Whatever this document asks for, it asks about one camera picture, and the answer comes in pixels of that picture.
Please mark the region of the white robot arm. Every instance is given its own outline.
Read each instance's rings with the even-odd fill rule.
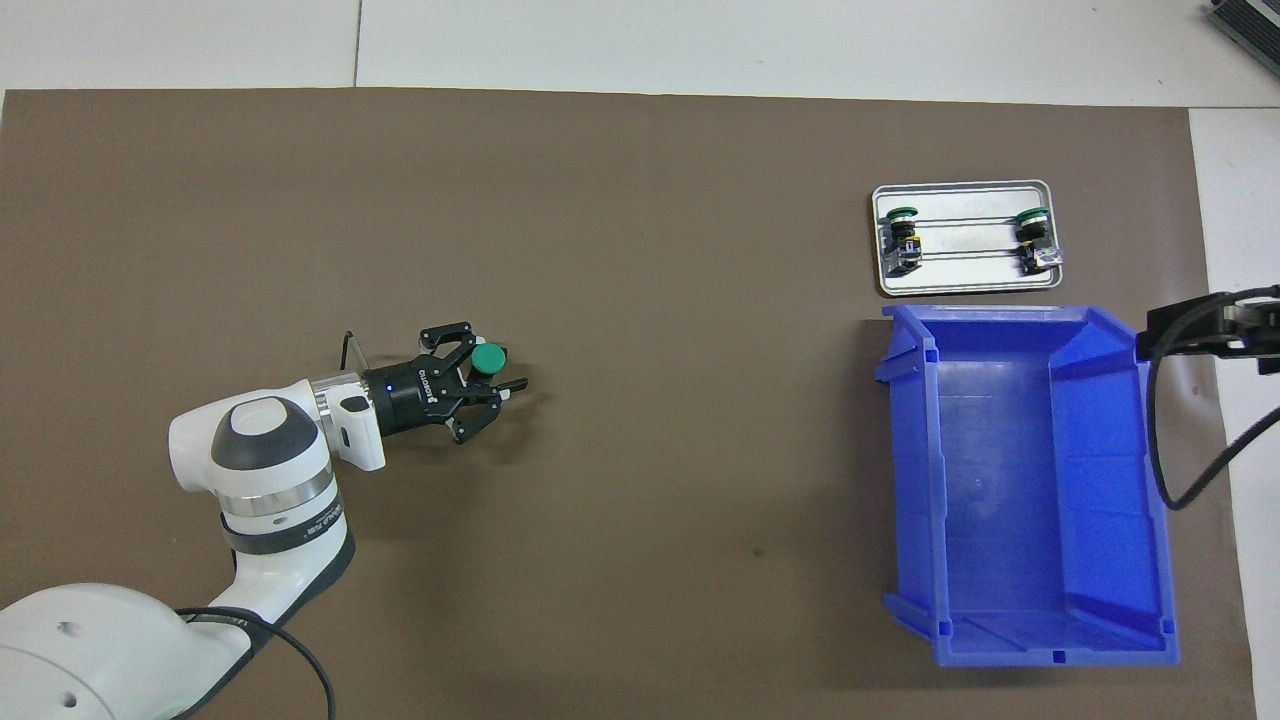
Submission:
[[[451,342],[458,343],[452,352],[435,355]],[[422,331],[420,345],[421,355],[406,363],[253,391],[174,419],[174,475],[183,489],[218,498],[234,582],[206,612],[186,619],[152,597],[106,584],[19,600],[0,611],[4,717],[195,715],[351,562],[356,544],[333,454],[376,470],[385,464],[383,437],[426,424],[443,424],[466,442],[527,387],[525,378],[493,384],[506,351],[467,323]],[[479,413],[456,416],[467,406]]]

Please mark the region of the black cable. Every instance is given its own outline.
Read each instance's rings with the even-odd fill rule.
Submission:
[[[268,623],[256,614],[250,612],[248,610],[241,610],[239,607],[180,607],[174,610],[174,612],[178,615],[215,615],[219,618],[242,620],[250,625],[262,628],[264,630],[289,643],[289,646],[298,651],[298,655],[301,655],[302,659],[311,665],[311,669],[316,671],[316,678],[320,679],[320,685],[324,688],[324,700],[328,706],[329,720],[335,720],[338,716],[338,706],[333,698],[333,683],[329,682],[329,674],[324,671],[324,667],[320,666],[320,661],[316,660],[316,656],[312,655],[310,650],[307,650],[307,646],[302,644],[298,638],[291,635],[284,628],[276,625],[275,623]]]
[[[355,337],[355,334],[356,333],[347,331],[347,333],[342,336],[342,360],[338,363],[339,370],[347,369],[347,345],[351,342],[351,338]]]
[[[1261,420],[1251,425],[1249,429],[1244,430],[1240,437],[1231,442],[1231,445],[1226,446],[1226,450],[1220,452],[1219,456],[1215,457],[1207,468],[1204,468],[1204,471],[1196,478],[1196,482],[1192,483],[1190,488],[1188,488],[1181,497],[1174,500],[1169,495],[1169,487],[1165,484],[1165,471],[1160,465],[1160,443],[1156,437],[1156,375],[1160,372],[1160,363],[1166,355],[1169,355],[1174,343],[1178,342],[1192,323],[1204,315],[1208,315],[1210,313],[1213,313],[1215,310],[1221,310],[1222,307],[1235,305],[1242,300],[1252,300],[1256,297],[1280,297],[1280,284],[1230,292],[1192,307],[1176,320],[1170,323],[1169,329],[1160,336],[1160,340],[1151,350],[1151,369],[1147,373],[1147,450],[1151,452],[1151,469],[1152,474],[1156,477],[1156,489],[1160,491],[1160,500],[1164,501],[1165,506],[1170,510],[1181,510],[1190,505],[1192,501],[1199,497],[1199,493],[1208,487],[1210,482],[1212,482],[1213,478],[1217,477],[1224,468],[1226,468],[1228,462],[1239,455],[1240,451],[1258,436],[1275,425],[1276,421],[1280,421],[1280,407],[1276,407],[1271,413],[1267,413]]]

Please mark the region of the metal ring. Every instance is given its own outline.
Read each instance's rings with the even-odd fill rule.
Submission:
[[[232,497],[218,493],[218,505],[221,506],[223,512],[236,515],[237,518],[261,518],[264,515],[275,515],[276,512],[293,510],[303,502],[316,497],[324,492],[332,482],[333,468],[326,464],[315,475],[311,475],[306,480],[291,488],[282,489],[280,492],[256,495],[253,497]]]

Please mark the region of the blue plastic bin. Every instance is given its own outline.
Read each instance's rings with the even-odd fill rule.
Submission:
[[[1096,307],[884,314],[893,616],[947,666],[1178,662],[1134,332]]]

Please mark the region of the brown table surface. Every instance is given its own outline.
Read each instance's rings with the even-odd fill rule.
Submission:
[[[1229,493],[1170,521],[1183,664],[941,669],[896,588],[868,197],[1036,177],[1064,284],[1207,291],[1178,109],[493,91],[10,91],[0,605],[202,603],[216,503],[169,420],[470,320],[532,386],[483,438],[338,465],[358,550],[291,624],[343,717],[1252,717]],[[1222,445],[1171,364],[1167,462]],[[202,717],[316,717],[271,643]]]

